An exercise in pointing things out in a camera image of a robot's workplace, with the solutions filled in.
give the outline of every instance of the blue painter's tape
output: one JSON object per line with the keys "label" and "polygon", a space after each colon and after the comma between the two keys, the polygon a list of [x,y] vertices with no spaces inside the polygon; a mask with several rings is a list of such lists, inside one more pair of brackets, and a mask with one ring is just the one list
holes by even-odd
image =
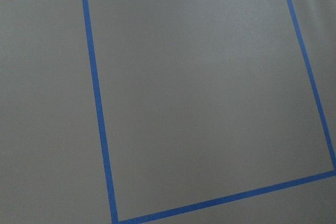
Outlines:
{"label": "blue painter's tape", "polygon": [[327,141],[327,146],[328,146],[329,154],[330,154],[330,157],[331,157],[331,162],[332,162],[332,165],[334,167],[334,170],[336,170],[335,152],[334,152],[334,149],[333,149],[333,146],[332,146],[331,137],[330,137],[330,134],[329,134],[329,129],[328,129],[326,117],[324,116],[324,111],[323,111],[322,103],[321,103],[321,100],[320,100],[319,92],[318,92],[318,89],[317,89],[317,85],[316,85],[316,82],[315,82],[315,79],[314,79],[313,71],[312,71],[312,68],[310,66],[307,50],[306,50],[306,47],[305,47],[304,42],[303,42],[303,37],[302,37],[302,34],[301,34],[299,22],[298,22],[298,19],[297,19],[295,10],[294,10],[292,0],[287,0],[287,4],[288,4],[290,15],[291,15],[291,18],[292,18],[292,21],[293,21],[293,24],[294,24],[296,36],[297,36],[299,44],[300,44],[300,48],[301,48],[303,59],[304,59],[306,69],[307,69],[307,72],[308,72],[311,88],[313,90],[313,94],[314,94],[314,97],[315,97],[315,102],[316,102],[316,105],[317,105],[317,108],[318,108],[318,111],[319,111],[319,114],[320,114],[320,119],[321,119],[323,131],[324,131],[325,139]]}
{"label": "blue painter's tape", "polygon": [[228,203],[228,202],[232,202],[232,201],[236,201],[236,200],[240,200],[240,199],[250,198],[250,197],[253,197],[253,196],[266,194],[266,193],[271,193],[272,191],[278,191],[278,190],[290,188],[290,187],[293,187],[293,186],[303,185],[303,184],[306,184],[306,183],[310,183],[310,182],[313,182],[313,181],[318,181],[318,180],[333,177],[333,176],[336,176],[336,172],[334,170],[331,171],[331,172],[321,173],[321,174],[317,174],[317,175],[314,175],[314,176],[309,176],[309,177],[306,177],[306,178],[300,178],[300,179],[292,180],[292,181],[289,181],[289,182],[276,184],[276,185],[273,185],[273,186],[267,186],[267,187],[263,187],[263,188],[259,188],[259,189],[255,189],[255,190],[251,190],[251,191],[246,191],[244,193],[233,194],[233,195],[230,195],[230,196],[226,196],[226,197],[222,197],[222,198],[218,198],[218,199],[212,199],[212,200],[192,204],[192,205],[189,205],[189,206],[179,207],[179,208],[175,208],[175,209],[171,209],[171,210],[167,210],[167,211],[163,211],[163,212],[157,212],[157,213],[151,214],[151,215],[145,215],[145,216],[141,216],[141,217],[137,217],[137,218],[133,218],[133,219],[129,219],[129,220],[124,220],[124,221],[120,221],[119,223],[120,224],[145,223],[145,222],[158,220],[158,219],[162,219],[162,218],[166,218],[166,217],[170,217],[170,216],[184,214],[186,212],[191,212],[191,211],[196,211],[196,210],[200,210],[200,209],[203,209],[203,208],[208,208],[208,207],[212,207],[212,206],[221,205],[221,204],[224,204],[224,203]]}
{"label": "blue painter's tape", "polygon": [[83,2],[83,13],[84,13],[84,21],[85,21],[85,29],[86,29],[86,38],[88,42],[88,50],[89,50],[89,58],[90,58],[90,68],[91,68],[91,75],[92,75],[94,101],[96,103],[100,145],[101,145],[101,151],[102,151],[102,156],[103,156],[103,164],[104,164],[106,186],[107,186],[109,205],[110,205],[110,211],[111,211],[111,219],[112,219],[112,224],[118,224],[119,221],[118,221],[118,213],[117,213],[117,205],[116,205],[116,196],[114,194],[112,170],[111,170],[111,164],[110,164],[109,149],[107,145],[103,108],[102,108],[101,96],[100,96],[96,55],[94,53],[89,1],[82,0],[82,2]]}
{"label": "blue painter's tape", "polygon": [[104,117],[103,117],[103,110],[102,110],[102,102],[101,102],[101,96],[100,96],[100,88],[99,88],[99,80],[98,80],[98,71],[97,71],[97,64],[96,64],[96,57],[94,53],[94,46],[93,46],[93,36],[92,36],[92,30],[91,30],[91,21],[90,21],[90,13],[89,13],[89,3],[88,0],[82,0],[83,1],[83,12],[84,12],[84,19],[85,19],[85,28],[87,33],[87,42],[88,42],[88,50],[89,50],[89,58],[90,58],[90,67],[91,67],[91,74],[92,74],[92,83],[93,83],[93,91],[94,91],[94,99],[96,102],[96,111],[97,111],[97,119],[98,119],[98,127],[99,127],[99,134],[100,134],[100,142],[101,142],[101,149],[102,149],[102,155],[103,155],[103,163],[104,163],[104,170],[105,170],[105,177],[106,177],[106,184],[107,184],[107,191],[108,191],[108,197],[109,197],[109,204],[110,204],[110,211],[111,211],[111,219],[113,224],[139,224],[139,223],[145,223],[153,220],[158,220],[162,218],[167,218],[179,214],[183,214],[186,212],[196,211],[203,208],[208,208],[212,206],[221,205],[224,203],[241,200],[244,198],[249,198],[253,196],[258,196],[262,194],[271,193],[273,191],[278,191],[290,187],[295,187],[299,185],[303,185],[310,182],[315,182],[318,180],[330,178],[336,176],[336,158],[335,153],[332,147],[330,134],[327,126],[327,122],[324,116],[322,104],[319,98],[317,85],[314,80],[312,68],[310,66],[309,58],[307,55],[307,51],[302,39],[302,34],[299,28],[298,20],[295,14],[295,10],[293,7],[292,0],[287,0],[288,7],[290,10],[290,15],[295,27],[295,31],[297,34],[297,38],[300,44],[300,48],[302,51],[303,59],[306,65],[306,69],[308,72],[309,80],[311,83],[313,95],[316,101],[316,105],[318,108],[318,112],[320,115],[322,127],[325,134],[325,139],[328,145],[330,157],[332,160],[332,164],[334,167],[333,171],[321,173],[305,178],[295,179],[291,180],[289,182],[284,182],[272,186],[262,187],[250,191],[246,191],[243,193],[238,193],[230,196],[225,196],[217,199],[212,199],[204,202],[195,203],[188,206],[183,206],[175,209],[170,209],[167,211],[157,212],[154,214],[149,214],[145,216],[140,216],[128,220],[119,221],[118,220],[118,214],[117,214],[117,206],[116,206],[116,198],[114,194],[114,186],[113,186],[113,179],[112,179],[112,172],[111,172],[111,165],[110,165],[110,158],[109,158],[109,152],[108,152],[108,145],[107,145],[107,137],[106,137],[106,130],[104,125]]}

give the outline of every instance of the blue tape line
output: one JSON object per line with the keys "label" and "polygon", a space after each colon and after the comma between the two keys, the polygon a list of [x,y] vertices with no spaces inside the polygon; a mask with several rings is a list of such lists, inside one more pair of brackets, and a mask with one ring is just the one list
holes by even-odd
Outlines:
{"label": "blue tape line", "polygon": [[334,152],[334,149],[332,147],[332,142],[331,142],[331,138],[330,138],[330,134],[329,134],[329,130],[328,130],[328,125],[327,125],[326,117],[324,116],[324,112],[323,112],[323,108],[322,108],[322,103],[321,103],[321,100],[320,100],[320,96],[319,96],[319,92],[318,92],[318,89],[317,89],[317,85],[315,83],[313,71],[312,71],[312,68],[310,66],[307,50],[306,50],[306,47],[305,47],[304,42],[303,42],[303,38],[302,38],[299,22],[298,22],[298,19],[297,19],[295,10],[294,10],[294,6],[293,6],[292,0],[287,0],[287,4],[288,4],[290,15],[292,17],[292,21],[293,21],[293,24],[294,24],[296,36],[297,36],[299,44],[300,44],[300,48],[301,48],[301,52],[302,52],[302,55],[303,55],[303,59],[304,59],[304,62],[306,64],[306,69],[307,69],[307,72],[308,72],[311,88],[313,90],[313,94],[314,94],[314,97],[315,97],[315,102],[316,102],[316,105],[317,105],[317,108],[318,108],[318,111],[319,111],[319,114],[320,114],[320,119],[321,119],[323,131],[324,131],[325,139],[327,141],[327,146],[328,146],[328,149],[329,149],[329,154],[330,154],[330,157],[331,157],[332,165],[334,167],[334,170],[336,170],[335,152]]}
{"label": "blue tape line", "polygon": [[97,120],[98,120],[99,136],[100,136],[100,145],[101,145],[101,151],[102,151],[102,156],[103,156],[106,186],[107,186],[109,204],[110,204],[110,211],[111,211],[111,219],[112,219],[113,224],[118,224],[119,221],[118,221],[116,197],[115,197],[115,194],[114,194],[114,186],[113,186],[113,179],[112,179],[110,156],[109,156],[109,149],[108,149],[108,145],[107,145],[105,122],[104,122],[103,108],[102,108],[101,96],[100,96],[96,56],[95,56],[95,53],[94,53],[89,2],[88,2],[88,0],[82,0],[82,1],[83,1],[83,13],[84,13],[84,21],[85,21],[86,38],[87,38],[87,42],[88,42],[88,50],[89,50],[89,58],[90,58],[93,92],[95,94],[94,95],[94,101],[96,103],[96,112],[97,112]]}
{"label": "blue tape line", "polygon": [[221,204],[224,204],[224,203],[228,203],[228,202],[232,202],[232,201],[236,201],[236,200],[240,200],[240,199],[250,198],[250,197],[253,197],[253,196],[266,194],[266,193],[271,193],[273,191],[278,191],[278,190],[290,188],[290,187],[293,187],[293,186],[303,185],[303,184],[306,184],[306,183],[310,183],[310,182],[313,182],[313,181],[318,181],[318,180],[325,179],[325,178],[330,178],[330,177],[333,177],[333,176],[336,176],[336,172],[334,170],[331,171],[331,172],[321,173],[321,174],[309,176],[309,177],[306,177],[306,178],[300,178],[300,179],[292,180],[292,181],[289,181],[289,182],[276,184],[276,185],[273,185],[273,186],[267,186],[267,187],[263,187],[263,188],[259,188],[259,189],[255,189],[255,190],[251,190],[251,191],[246,191],[244,193],[233,194],[233,195],[230,195],[230,196],[226,196],[226,197],[222,197],[222,198],[218,198],[218,199],[212,199],[212,200],[192,204],[192,205],[189,205],[189,206],[184,206],[184,207],[179,207],[179,208],[175,208],[175,209],[171,209],[171,210],[167,210],[167,211],[163,211],[163,212],[158,212],[158,213],[151,214],[151,215],[145,215],[145,216],[141,216],[141,217],[137,217],[137,218],[133,218],[133,219],[129,219],[129,220],[123,220],[123,221],[120,221],[119,223],[120,224],[145,223],[145,222],[148,222],[148,221],[153,221],[153,220],[158,220],[158,219],[171,217],[171,216],[175,216],[175,215],[179,215],[179,214],[184,214],[186,212],[191,212],[191,211],[200,210],[200,209],[203,209],[203,208],[217,206],[217,205],[221,205]]}

